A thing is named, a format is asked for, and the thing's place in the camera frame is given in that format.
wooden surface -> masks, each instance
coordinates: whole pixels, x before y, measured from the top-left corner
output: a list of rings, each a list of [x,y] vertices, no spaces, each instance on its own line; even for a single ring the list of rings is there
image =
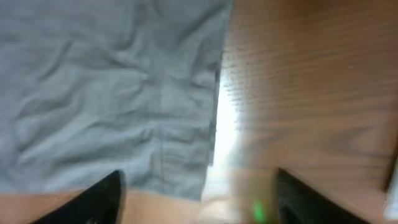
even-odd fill
[[[278,166],[382,223],[397,59],[398,1],[236,0],[203,203],[130,191],[123,223],[251,223],[256,198],[275,219]],[[75,194],[0,196],[0,223],[26,223]]]

gray cloth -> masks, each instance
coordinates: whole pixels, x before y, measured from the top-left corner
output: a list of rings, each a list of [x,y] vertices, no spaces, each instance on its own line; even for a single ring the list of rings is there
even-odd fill
[[[232,0],[0,0],[0,191],[199,199]]]

black object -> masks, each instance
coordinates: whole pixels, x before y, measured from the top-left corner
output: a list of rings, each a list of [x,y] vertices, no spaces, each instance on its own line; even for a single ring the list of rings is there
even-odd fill
[[[279,216],[282,224],[367,224],[331,202],[286,170],[277,178]]]
[[[122,173],[114,171],[33,224],[116,224],[124,199]]]

green light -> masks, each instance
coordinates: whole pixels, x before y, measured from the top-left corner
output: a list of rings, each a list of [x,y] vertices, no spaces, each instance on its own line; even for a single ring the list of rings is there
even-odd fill
[[[253,213],[254,213],[254,219],[255,219],[256,223],[260,223],[260,224],[267,223],[267,216],[266,216],[264,209],[261,205],[261,202],[259,200],[256,200],[254,202]]]

wrinkled fabric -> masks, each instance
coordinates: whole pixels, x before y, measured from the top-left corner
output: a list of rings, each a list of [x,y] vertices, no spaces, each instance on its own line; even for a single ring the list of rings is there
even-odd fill
[[[199,199],[232,0],[0,0],[0,191]]]

